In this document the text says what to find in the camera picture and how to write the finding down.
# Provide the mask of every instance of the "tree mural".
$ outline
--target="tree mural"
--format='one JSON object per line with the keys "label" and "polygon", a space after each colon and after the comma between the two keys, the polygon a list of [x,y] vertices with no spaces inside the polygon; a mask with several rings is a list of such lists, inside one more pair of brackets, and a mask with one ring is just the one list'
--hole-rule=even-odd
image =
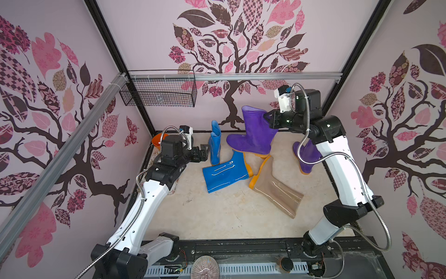
{"label": "tree mural", "polygon": [[[395,191],[407,184],[410,214],[419,208],[429,227],[446,239],[446,206],[425,195],[431,192],[446,199],[446,174],[438,173],[446,168],[446,87],[421,79],[446,75],[446,53],[430,44],[414,49],[425,72],[403,52],[387,81],[383,72],[372,77],[372,92],[360,100],[365,107],[359,106],[351,118],[364,128],[357,136],[367,153],[364,180],[368,182],[376,168],[387,168],[385,179],[393,179]],[[413,190],[418,183],[421,193]]]}
{"label": "tree mural", "polygon": [[[86,64],[79,67],[73,50],[59,42],[67,58],[65,67],[62,67],[59,64],[64,61],[61,60],[62,53],[50,33],[44,34],[44,40],[37,37],[35,42],[30,42],[28,35],[19,26],[14,28],[2,17],[0,29],[0,42],[5,48],[0,48],[0,85],[3,86],[0,87],[0,95],[4,102],[4,109],[0,112],[3,122],[0,124],[0,171],[7,169],[10,156],[23,164],[33,163],[45,169],[84,119],[84,113],[93,107],[90,100],[100,97],[104,89],[102,76],[98,75],[97,79],[91,81]],[[41,72],[37,83],[12,56],[19,55],[19,50],[25,54],[30,45],[34,61]],[[57,70],[52,77],[54,89],[47,82],[49,70]],[[74,155],[74,165],[65,170],[58,178],[55,190],[48,193],[48,196],[55,196],[51,210],[62,224],[70,226],[70,214],[83,209],[87,189],[91,191],[91,196],[108,195],[113,199],[115,225],[119,204],[127,201],[128,196],[124,197],[123,194],[129,179],[124,185],[116,187],[96,181],[93,170],[100,170],[99,162],[106,159],[100,150],[112,148],[115,144],[110,139],[118,125],[119,115],[112,114],[115,104],[116,100],[113,99]],[[138,129],[128,118],[127,124],[130,134],[125,146],[136,142]],[[25,168],[23,172],[3,176],[0,179],[0,195],[20,196],[32,187],[38,177],[38,174],[25,171]],[[13,202],[0,200],[0,206],[16,206],[21,198]]]}
{"label": "tree mural", "polygon": [[[178,18],[185,18],[193,27],[173,25],[175,37],[186,52],[179,46],[172,46],[169,53],[169,57],[181,64],[178,73],[189,73],[190,70],[197,73],[301,72],[308,65],[293,62],[308,52],[306,48],[296,48],[305,35],[297,34],[305,20],[302,9],[296,16],[294,14],[301,5],[300,0],[292,3],[290,0],[265,0],[272,8],[270,13],[265,11],[263,0],[186,2],[196,9],[185,11]],[[193,62],[186,62],[186,54]],[[287,82],[265,80],[261,87],[250,80],[229,80],[197,82],[197,88],[202,88],[203,95],[209,93],[218,97],[224,94],[229,116],[220,125],[230,123],[232,128],[239,129],[235,124],[244,121],[237,115],[233,95],[236,92],[251,94],[252,87],[260,94],[266,94],[265,89],[274,90],[283,84]],[[191,86],[186,82],[182,89]]]}

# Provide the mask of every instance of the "purple rubber boot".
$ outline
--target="purple rubber boot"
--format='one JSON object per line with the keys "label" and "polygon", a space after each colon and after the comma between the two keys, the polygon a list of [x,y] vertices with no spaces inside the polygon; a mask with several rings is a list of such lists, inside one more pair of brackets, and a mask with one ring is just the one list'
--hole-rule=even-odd
{"label": "purple rubber boot", "polygon": [[[299,146],[299,143],[300,142],[295,142],[293,144],[293,152],[294,155],[296,155],[296,157],[297,157],[297,147]],[[307,144],[301,147],[301,157],[306,162],[315,162],[319,160],[322,157],[322,155],[319,153],[316,146],[313,145],[312,141],[309,139]],[[308,165],[299,161],[299,167],[301,169],[302,174],[309,175],[313,166],[314,165]]]}
{"label": "purple rubber boot", "polygon": [[277,129],[269,128],[268,122],[263,118],[266,112],[266,110],[243,106],[246,135],[230,134],[226,138],[227,144],[236,151],[268,155]]}

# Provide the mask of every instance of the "aluminum rail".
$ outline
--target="aluminum rail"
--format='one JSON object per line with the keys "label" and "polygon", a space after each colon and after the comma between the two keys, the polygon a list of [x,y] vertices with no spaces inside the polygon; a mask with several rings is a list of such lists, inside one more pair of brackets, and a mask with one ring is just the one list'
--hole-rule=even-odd
{"label": "aluminum rail", "polygon": [[[193,79],[193,74],[142,74],[144,71],[129,71],[131,79]],[[244,74],[195,74],[195,80],[267,80],[267,79],[340,79],[341,72],[301,72],[301,73],[244,73]]]}
{"label": "aluminum rail", "polygon": [[68,140],[64,143],[57,155],[42,171],[35,184],[26,191],[22,200],[14,208],[0,227],[0,262],[7,254],[9,248],[16,241],[20,232],[35,214],[48,192],[53,188],[59,176],[63,173],[74,154],[84,143],[85,138],[93,129],[93,126],[104,113],[108,104],[112,101],[121,87],[126,84],[124,74],[117,75],[107,86],[94,107],[76,127]]}

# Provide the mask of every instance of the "round fan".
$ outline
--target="round fan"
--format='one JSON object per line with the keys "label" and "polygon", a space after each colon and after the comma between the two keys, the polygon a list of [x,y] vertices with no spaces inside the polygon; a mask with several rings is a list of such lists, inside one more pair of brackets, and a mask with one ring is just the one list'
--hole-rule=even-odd
{"label": "round fan", "polygon": [[218,279],[219,264],[210,256],[199,257],[190,270],[190,279]]}

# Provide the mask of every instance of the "blue rubber boot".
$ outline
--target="blue rubber boot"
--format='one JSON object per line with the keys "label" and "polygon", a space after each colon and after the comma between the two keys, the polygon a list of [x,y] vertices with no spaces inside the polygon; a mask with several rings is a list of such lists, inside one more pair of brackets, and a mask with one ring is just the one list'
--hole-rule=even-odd
{"label": "blue rubber boot", "polygon": [[212,193],[239,180],[248,179],[253,173],[251,167],[245,163],[244,154],[234,151],[228,162],[203,168],[203,175],[207,192]]}
{"label": "blue rubber boot", "polygon": [[210,154],[211,154],[211,165],[215,166],[220,164],[220,139],[222,137],[222,132],[217,121],[212,121],[212,132],[209,138]]}

